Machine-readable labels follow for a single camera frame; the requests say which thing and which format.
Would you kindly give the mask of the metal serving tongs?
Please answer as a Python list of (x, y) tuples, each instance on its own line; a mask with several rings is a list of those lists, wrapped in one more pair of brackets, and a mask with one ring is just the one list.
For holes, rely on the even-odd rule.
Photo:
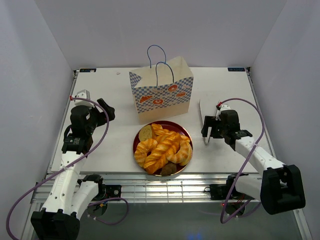
[(201, 97), (199, 99), (199, 112), (201, 117), (201, 126), (204, 126), (205, 116), (212, 115), (212, 109), (210, 107), (209, 98)]

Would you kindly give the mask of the oval golden bread roll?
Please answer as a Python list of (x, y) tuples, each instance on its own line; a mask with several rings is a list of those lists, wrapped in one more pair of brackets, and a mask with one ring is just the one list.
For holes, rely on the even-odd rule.
[(186, 142), (186, 146), (188, 147), (188, 155), (187, 155), (187, 158), (186, 158), (183, 162), (181, 162), (181, 163), (179, 164), (180, 166), (185, 166), (185, 165), (187, 165), (187, 164), (190, 162), (190, 160), (191, 160), (191, 158), (192, 158), (192, 156), (193, 156), (193, 149), (192, 149), (190, 143), (189, 143), (189, 142)]

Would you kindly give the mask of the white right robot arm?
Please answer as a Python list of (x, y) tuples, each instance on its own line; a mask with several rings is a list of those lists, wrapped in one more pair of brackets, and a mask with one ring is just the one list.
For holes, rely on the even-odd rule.
[(258, 180), (241, 174), (226, 185), (226, 194), (237, 199), (245, 194), (261, 202), (264, 210), (275, 215), (306, 205), (302, 176), (299, 168), (286, 165), (259, 146), (253, 135), (241, 129), (238, 113), (233, 109), (221, 109), (216, 116), (206, 115), (201, 130), (203, 137), (224, 139), (235, 152), (249, 158), (249, 163), (260, 174)]

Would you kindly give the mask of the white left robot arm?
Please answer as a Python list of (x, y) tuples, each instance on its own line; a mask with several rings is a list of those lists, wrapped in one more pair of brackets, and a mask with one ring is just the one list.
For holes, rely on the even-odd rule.
[(80, 219), (91, 200), (106, 195), (99, 176), (86, 177), (79, 189), (79, 176), (84, 163), (95, 147), (93, 133), (97, 127), (109, 125), (115, 119), (115, 109), (102, 98), (96, 103), (79, 96), (74, 99), (70, 121), (63, 134), (60, 169), (49, 196), (41, 210), (31, 216), (31, 224), (41, 240), (75, 240), (80, 231)]

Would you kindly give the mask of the checkered paper bag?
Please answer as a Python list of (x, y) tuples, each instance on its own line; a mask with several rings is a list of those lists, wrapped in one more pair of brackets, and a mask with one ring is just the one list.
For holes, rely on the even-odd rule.
[(185, 114), (193, 89), (194, 75), (181, 56), (152, 64), (147, 48), (149, 65), (129, 72), (131, 92), (140, 124)]

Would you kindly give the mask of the brown chocolate bread lump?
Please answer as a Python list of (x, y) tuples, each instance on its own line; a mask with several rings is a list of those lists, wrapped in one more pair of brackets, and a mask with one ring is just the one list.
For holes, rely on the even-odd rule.
[(172, 162), (168, 162), (162, 169), (160, 172), (161, 176), (169, 176), (174, 174), (177, 171), (177, 165), (175, 163)]

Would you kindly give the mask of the long twisted bread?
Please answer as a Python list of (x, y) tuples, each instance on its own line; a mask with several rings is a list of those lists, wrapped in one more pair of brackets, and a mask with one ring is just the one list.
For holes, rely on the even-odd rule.
[(175, 132), (168, 135), (162, 142), (158, 143), (145, 159), (143, 168), (150, 175), (154, 174), (158, 169), (163, 168), (167, 164), (167, 151), (180, 140), (181, 136)]

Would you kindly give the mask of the left blue corner label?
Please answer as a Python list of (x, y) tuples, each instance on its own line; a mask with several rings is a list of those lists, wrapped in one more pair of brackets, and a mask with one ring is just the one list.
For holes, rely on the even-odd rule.
[(79, 70), (80, 73), (95, 73), (96, 71), (96, 68), (81, 68)]

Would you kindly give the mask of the blue corner label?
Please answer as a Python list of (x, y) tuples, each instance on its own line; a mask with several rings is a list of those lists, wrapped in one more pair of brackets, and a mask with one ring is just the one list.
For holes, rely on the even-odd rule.
[(96, 71), (96, 68), (81, 68), (79, 70), (80, 73), (95, 73)]
[(227, 70), (229, 72), (245, 72), (246, 71), (244, 67), (228, 67)]

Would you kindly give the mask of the right blue corner label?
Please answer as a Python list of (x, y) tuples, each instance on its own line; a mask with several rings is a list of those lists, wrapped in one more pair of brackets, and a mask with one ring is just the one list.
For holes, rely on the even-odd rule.
[(244, 67), (228, 67), (227, 70), (229, 72), (245, 72), (246, 71)]

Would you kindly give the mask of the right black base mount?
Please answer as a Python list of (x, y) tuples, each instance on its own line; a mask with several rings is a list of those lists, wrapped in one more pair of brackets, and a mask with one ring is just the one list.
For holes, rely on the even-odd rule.
[[(211, 200), (225, 200), (229, 189), (227, 188), (226, 184), (210, 184), (204, 188), (204, 193), (209, 194), (209, 198)], [(236, 192), (235, 190), (230, 195), (230, 200), (250, 200), (252, 197)]]

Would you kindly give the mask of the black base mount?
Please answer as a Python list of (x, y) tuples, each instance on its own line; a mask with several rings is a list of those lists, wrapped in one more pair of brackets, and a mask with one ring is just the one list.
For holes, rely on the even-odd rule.
[[(209, 194), (209, 198), (211, 200), (225, 200), (229, 189), (227, 188), (226, 184), (210, 184), (204, 188), (204, 193)], [(235, 190), (230, 195), (230, 200), (250, 200), (252, 197), (236, 192)]]
[(121, 185), (105, 185), (102, 184), (99, 187), (98, 195), (96, 196), (97, 200), (109, 199), (109, 198), (120, 198), (122, 192)]

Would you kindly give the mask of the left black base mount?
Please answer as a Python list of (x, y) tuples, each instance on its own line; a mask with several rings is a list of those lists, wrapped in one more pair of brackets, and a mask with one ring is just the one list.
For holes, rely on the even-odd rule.
[(109, 198), (120, 198), (122, 192), (121, 185), (105, 185), (102, 184), (99, 187), (98, 195), (96, 196), (97, 200), (109, 199)]

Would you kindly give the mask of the aluminium frame rail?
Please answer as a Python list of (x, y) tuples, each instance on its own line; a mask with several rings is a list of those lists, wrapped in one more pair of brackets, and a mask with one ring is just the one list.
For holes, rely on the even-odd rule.
[(231, 173), (178, 173), (161, 177), (145, 173), (103, 173), (106, 185), (120, 185), (120, 196), (132, 204), (209, 203), (210, 184), (224, 184)]

